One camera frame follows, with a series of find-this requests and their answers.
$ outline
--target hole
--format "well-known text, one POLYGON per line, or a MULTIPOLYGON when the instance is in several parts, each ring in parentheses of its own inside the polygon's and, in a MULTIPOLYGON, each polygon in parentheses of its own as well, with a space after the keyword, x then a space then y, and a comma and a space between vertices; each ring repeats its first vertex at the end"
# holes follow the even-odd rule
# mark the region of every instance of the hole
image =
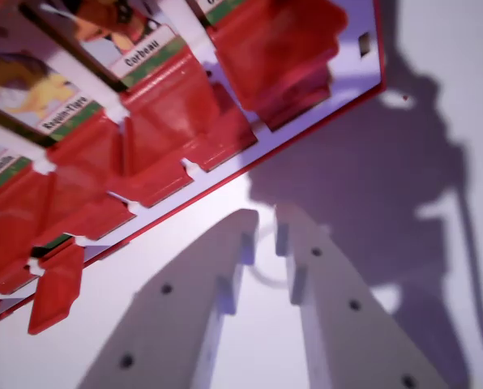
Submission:
POLYGON ((404 387, 407 387, 408 389, 417 387, 417 380, 409 374, 406 374, 404 377, 402 377, 402 383, 404 384, 404 387))
POLYGON ((312 255, 314 255, 316 257, 320 257, 321 255, 323 255, 323 252, 318 247, 314 247, 312 249, 312 255))
POLYGON ((361 303, 358 300, 350 300, 349 307, 352 310, 361 310, 361 303))
POLYGON ((369 32, 358 37, 358 48, 361 51, 361 58, 371 51, 371 35, 369 32))
POLYGON ((134 365, 134 357, 131 354, 125 354, 122 356, 119 366, 121 369, 129 369, 134 365))
POLYGON ((0 38, 7 38, 9 36, 9 30, 0 26, 0 38))
POLYGON ((173 291, 173 286, 170 284, 164 284, 162 285, 162 288, 160 288, 160 292, 162 294, 170 294, 173 291))

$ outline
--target white plastic tab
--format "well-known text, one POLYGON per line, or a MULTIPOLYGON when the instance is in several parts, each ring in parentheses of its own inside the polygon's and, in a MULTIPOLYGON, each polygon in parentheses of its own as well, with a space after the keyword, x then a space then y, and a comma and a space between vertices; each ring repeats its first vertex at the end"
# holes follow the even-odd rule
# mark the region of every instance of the white plastic tab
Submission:
POLYGON ((278 205, 276 221, 311 388, 447 387, 323 229, 293 205, 278 205))
POLYGON ((44 158, 35 160, 32 163, 32 169, 39 174, 47 175, 56 170, 56 164, 53 164, 47 159, 47 156, 45 156, 44 158))
POLYGON ((182 166, 184 166, 184 169, 186 169, 187 175, 194 180, 197 180, 207 174, 204 170, 202 170, 202 168, 200 168, 198 164, 191 162, 187 158, 182 158, 181 163, 182 166))
POLYGON ((214 52, 214 46, 206 30, 186 1, 159 0, 157 5, 171 19, 171 23, 173 23, 180 36, 186 41, 193 55, 199 62, 204 62, 206 57, 214 52))
POLYGON ((28 260, 29 272, 34 276, 43 276, 45 269, 41 268, 37 258, 30 258, 28 260))
POLYGON ((121 133, 124 132, 125 118, 130 116, 130 112, 126 109, 119 100, 113 101, 111 105, 105 109, 105 114, 108 119, 119 125, 121 133))
POLYGON ((81 235, 72 235, 74 237, 74 243, 79 247, 88 247, 88 246, 99 246, 96 244, 96 241, 92 239, 88 239, 87 237, 81 235))
POLYGON ((122 197, 121 195, 114 193, 114 192, 108 192, 109 195, 112 197, 122 201, 126 206, 128 207, 128 211, 136 216, 142 215, 144 212, 148 210, 144 205, 139 203, 138 201, 132 201, 127 199, 126 197, 122 197))

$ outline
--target cartoon illustration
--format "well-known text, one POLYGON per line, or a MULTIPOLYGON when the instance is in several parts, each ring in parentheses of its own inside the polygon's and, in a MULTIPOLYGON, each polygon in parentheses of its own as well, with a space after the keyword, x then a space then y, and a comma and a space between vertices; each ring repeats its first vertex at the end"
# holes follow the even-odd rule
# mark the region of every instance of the cartoon illustration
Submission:
POLYGON ((53 100, 75 94, 65 77, 25 53, 0 53, 0 108, 10 114, 47 115, 53 100))
MULTIPOLYGON (((68 11, 60 9, 52 0, 41 4, 41 9, 71 19, 74 36, 89 42, 108 39, 121 54, 133 49, 145 36, 160 26, 128 4, 127 0, 61 0, 68 11)), ((149 15, 149 6, 144 2, 149 15)))

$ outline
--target red plastic clip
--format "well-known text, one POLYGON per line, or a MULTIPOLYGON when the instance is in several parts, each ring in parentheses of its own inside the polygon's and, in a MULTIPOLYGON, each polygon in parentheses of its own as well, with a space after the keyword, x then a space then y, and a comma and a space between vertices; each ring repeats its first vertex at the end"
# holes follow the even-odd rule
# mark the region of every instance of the red plastic clip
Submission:
POLYGON ((49 150, 57 168, 50 174, 37 246, 63 233, 98 239, 134 217, 107 194, 109 182, 121 173, 121 154, 118 126, 103 111, 49 150))
POLYGON ((0 293, 12 293, 33 277, 24 267, 48 202, 48 184, 48 177, 26 168, 0 191, 0 293))
POLYGON ((247 0, 207 32, 241 106, 276 129, 330 96, 345 12, 327 0, 247 0))
POLYGON ((28 333, 38 334, 69 315, 72 303, 79 296, 83 272, 84 248, 71 244, 39 265, 45 274, 38 280, 32 304, 28 333))
POLYGON ((211 86, 187 47, 122 101, 130 111, 126 177, 113 191, 146 207, 191 182, 182 158, 211 169, 256 140, 229 94, 211 86))

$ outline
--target plastic part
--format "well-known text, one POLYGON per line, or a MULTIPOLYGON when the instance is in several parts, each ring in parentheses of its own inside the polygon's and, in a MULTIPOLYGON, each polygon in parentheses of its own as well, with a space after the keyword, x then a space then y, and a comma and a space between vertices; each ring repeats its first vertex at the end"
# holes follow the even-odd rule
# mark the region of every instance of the plastic part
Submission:
POLYGON ((45 274, 38 281, 28 333, 38 334, 69 315, 79 296, 84 248, 70 245, 41 261, 45 274))
POLYGON ((0 293, 9 294, 32 278, 27 264, 49 178, 29 167, 0 188, 0 293))
POLYGON ((247 0, 207 31, 247 110, 273 130, 330 96, 344 11, 327 0, 247 0))
POLYGON ((121 135, 103 110, 49 150, 58 168, 49 175, 36 246, 64 233, 98 239, 133 217, 107 195, 109 182, 121 172, 121 135))
POLYGON ((153 276, 79 389, 209 387, 224 314, 235 314, 243 267, 254 264, 257 226, 256 211, 238 210, 153 276), (119 368, 125 353, 135 359, 132 374, 119 368))
POLYGON ((312 387, 448 387, 324 229, 286 203, 276 206, 276 225, 312 387))
POLYGON ((123 103, 130 111, 125 179, 111 191, 145 207, 192 181, 182 158, 208 170, 256 140, 229 94, 211 86, 187 47, 124 93, 123 103))

